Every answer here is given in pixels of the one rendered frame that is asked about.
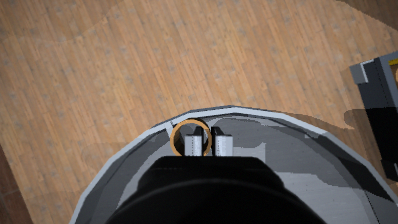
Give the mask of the grey two-compartment sorting bin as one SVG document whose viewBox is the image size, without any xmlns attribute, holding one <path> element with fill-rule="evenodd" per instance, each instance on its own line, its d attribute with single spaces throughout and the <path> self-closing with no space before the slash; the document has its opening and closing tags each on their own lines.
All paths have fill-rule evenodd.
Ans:
<svg viewBox="0 0 398 224">
<path fill-rule="evenodd" d="M 398 51 L 395 51 L 349 66 L 382 157 L 380 161 L 386 178 L 396 182 L 398 182 L 398 89 L 390 65 L 397 63 Z"/>
</svg>

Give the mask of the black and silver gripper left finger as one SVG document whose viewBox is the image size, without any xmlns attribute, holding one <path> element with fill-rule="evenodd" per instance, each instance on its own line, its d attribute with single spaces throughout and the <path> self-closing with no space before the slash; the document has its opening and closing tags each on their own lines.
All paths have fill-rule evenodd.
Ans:
<svg viewBox="0 0 398 224">
<path fill-rule="evenodd" d="M 185 135 L 185 156 L 204 156 L 204 129 L 196 126 L 193 134 Z"/>
</svg>

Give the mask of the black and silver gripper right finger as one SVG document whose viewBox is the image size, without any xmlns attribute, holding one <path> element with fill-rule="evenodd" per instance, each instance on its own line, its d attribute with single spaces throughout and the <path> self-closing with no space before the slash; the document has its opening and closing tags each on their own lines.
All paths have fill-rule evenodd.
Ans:
<svg viewBox="0 0 398 224">
<path fill-rule="evenodd" d="M 233 136 L 224 134 L 218 126 L 211 126 L 212 156 L 233 156 Z"/>
</svg>

